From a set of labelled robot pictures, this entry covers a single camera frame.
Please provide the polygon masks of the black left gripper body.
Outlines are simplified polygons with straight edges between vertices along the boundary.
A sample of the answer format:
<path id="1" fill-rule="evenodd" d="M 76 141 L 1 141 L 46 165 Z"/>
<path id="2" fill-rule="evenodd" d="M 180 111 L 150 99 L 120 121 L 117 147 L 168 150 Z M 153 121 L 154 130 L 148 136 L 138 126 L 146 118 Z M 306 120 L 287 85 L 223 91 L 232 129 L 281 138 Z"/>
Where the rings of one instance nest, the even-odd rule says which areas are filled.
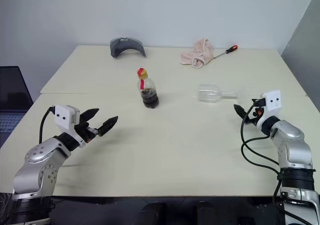
<path id="1" fill-rule="evenodd" d="M 74 129 L 85 143 L 89 143 L 98 135 L 98 130 L 89 127 L 89 123 L 87 121 L 81 121 L 79 124 L 74 126 Z"/>

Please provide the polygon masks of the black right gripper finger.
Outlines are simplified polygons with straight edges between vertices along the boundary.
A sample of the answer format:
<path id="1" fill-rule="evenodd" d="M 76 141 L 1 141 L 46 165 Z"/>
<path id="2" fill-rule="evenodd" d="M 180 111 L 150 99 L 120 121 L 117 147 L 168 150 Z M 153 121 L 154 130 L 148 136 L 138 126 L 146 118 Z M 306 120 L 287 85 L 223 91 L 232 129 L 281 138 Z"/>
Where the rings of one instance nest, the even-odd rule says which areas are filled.
<path id="1" fill-rule="evenodd" d="M 234 107 L 236 114 L 239 117 L 241 117 L 242 120 L 245 121 L 248 118 L 248 113 L 245 111 L 245 109 L 242 106 L 240 106 L 238 104 L 234 104 L 233 107 Z"/>

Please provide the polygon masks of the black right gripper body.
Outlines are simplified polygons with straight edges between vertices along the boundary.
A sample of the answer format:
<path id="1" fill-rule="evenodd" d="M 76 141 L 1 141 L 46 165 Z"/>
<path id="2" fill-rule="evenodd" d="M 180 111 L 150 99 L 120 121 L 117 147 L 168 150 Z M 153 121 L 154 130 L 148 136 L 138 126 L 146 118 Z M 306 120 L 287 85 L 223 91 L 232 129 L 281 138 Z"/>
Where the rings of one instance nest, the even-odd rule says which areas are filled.
<path id="1" fill-rule="evenodd" d="M 263 108 L 261 106 L 252 106 L 245 116 L 244 124 L 257 126 L 257 123 L 262 115 Z"/>

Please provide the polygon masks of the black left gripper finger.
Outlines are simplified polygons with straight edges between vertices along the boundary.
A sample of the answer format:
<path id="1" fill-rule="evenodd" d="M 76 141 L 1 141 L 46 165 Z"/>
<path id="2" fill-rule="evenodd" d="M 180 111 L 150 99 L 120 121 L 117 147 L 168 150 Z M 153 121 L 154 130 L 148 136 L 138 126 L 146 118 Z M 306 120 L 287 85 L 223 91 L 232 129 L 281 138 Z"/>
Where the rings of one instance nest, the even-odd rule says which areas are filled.
<path id="1" fill-rule="evenodd" d="M 97 134 L 102 137 L 104 136 L 108 131 L 110 131 L 114 125 L 118 121 L 118 116 L 114 116 L 109 118 L 107 121 L 105 121 L 98 129 L 97 129 Z"/>
<path id="2" fill-rule="evenodd" d="M 99 110 L 100 110 L 99 108 L 91 108 L 91 109 L 88 109 L 88 110 L 84 111 L 79 116 L 79 122 L 80 123 L 88 122 L 90 119 L 92 119 L 96 115 L 96 113 Z"/>

